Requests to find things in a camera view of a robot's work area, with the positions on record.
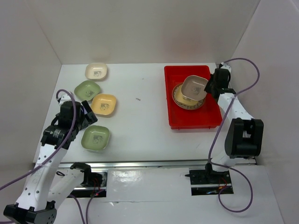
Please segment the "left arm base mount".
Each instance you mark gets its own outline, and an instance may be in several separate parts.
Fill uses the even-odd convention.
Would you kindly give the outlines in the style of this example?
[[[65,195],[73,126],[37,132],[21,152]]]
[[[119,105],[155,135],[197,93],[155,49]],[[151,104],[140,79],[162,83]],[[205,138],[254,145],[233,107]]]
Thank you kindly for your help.
[[[78,185],[72,192],[71,195],[76,198],[104,198],[107,196],[107,170],[93,171],[93,177],[88,185]]]

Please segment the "round floral brown-rimmed plate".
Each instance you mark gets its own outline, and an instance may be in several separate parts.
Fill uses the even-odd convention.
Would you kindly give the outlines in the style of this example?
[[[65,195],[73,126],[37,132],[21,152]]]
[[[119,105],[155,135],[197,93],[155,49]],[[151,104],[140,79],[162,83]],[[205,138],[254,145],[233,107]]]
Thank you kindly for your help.
[[[192,100],[192,99],[189,99],[189,98],[186,98],[186,103],[185,104],[182,104],[180,102],[178,102],[175,98],[174,98],[174,92],[175,92],[175,89],[180,86],[182,84],[178,84],[176,85],[173,90],[172,90],[172,98],[173,98],[173,101],[176,103],[176,105],[178,105],[179,107],[183,108],[183,109],[186,109],[186,110],[196,110],[196,109],[199,109],[200,107],[203,106],[203,104],[205,103],[206,99],[202,99],[200,101],[195,101],[195,100]]]

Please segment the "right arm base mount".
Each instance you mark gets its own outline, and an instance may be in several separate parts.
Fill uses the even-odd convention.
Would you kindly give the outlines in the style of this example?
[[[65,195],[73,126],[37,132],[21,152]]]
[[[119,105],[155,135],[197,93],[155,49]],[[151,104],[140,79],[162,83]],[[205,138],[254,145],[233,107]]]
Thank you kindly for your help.
[[[190,180],[192,196],[217,195],[221,190],[222,194],[233,194],[233,186],[228,171],[220,174],[208,174],[205,170],[189,170],[185,174]]]

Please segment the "yellow square panda plate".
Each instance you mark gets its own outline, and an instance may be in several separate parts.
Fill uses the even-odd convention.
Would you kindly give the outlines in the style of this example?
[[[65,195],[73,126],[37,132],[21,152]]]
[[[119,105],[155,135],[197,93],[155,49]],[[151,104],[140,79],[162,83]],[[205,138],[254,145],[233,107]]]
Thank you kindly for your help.
[[[116,107],[117,99],[111,94],[98,94],[91,103],[92,111],[97,115],[108,116],[111,115]]]
[[[182,85],[178,86],[176,89],[175,89],[175,92],[174,92],[174,98],[182,103],[182,104],[185,104],[187,101],[186,101],[186,98],[183,96],[182,94],[182,91],[181,91],[181,87]]]

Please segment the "brown square panda plate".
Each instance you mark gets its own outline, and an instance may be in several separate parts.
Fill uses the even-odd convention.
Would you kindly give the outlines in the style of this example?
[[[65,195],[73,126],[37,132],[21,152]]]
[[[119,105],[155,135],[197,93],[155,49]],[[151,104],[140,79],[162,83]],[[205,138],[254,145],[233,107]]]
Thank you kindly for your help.
[[[206,97],[207,92],[205,91],[205,87],[208,83],[208,80],[199,77],[196,75],[188,76],[181,87],[181,92],[184,97],[200,101]]]

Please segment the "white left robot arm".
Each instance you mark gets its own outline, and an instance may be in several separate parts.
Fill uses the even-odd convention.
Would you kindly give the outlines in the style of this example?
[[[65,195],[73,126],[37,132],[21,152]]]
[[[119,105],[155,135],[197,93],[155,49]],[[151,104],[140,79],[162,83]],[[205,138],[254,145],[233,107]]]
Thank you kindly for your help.
[[[5,207],[3,215],[15,224],[52,224],[63,201],[77,187],[95,187],[99,190],[102,175],[94,173],[86,163],[73,163],[67,174],[53,185],[58,166],[79,131],[98,119],[87,101],[63,102],[60,113],[47,127],[41,139],[36,171],[14,204]]]

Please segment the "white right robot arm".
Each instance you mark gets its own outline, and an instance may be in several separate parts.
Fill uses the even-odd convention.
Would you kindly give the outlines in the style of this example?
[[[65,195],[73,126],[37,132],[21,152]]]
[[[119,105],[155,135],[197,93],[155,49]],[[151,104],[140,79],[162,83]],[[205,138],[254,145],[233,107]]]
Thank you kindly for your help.
[[[221,125],[225,120],[230,123],[224,150],[205,165],[204,178],[209,183],[216,182],[243,159],[258,156],[261,152],[264,124],[244,109],[236,92],[228,87],[230,79],[229,70],[216,68],[205,87],[225,112]]]

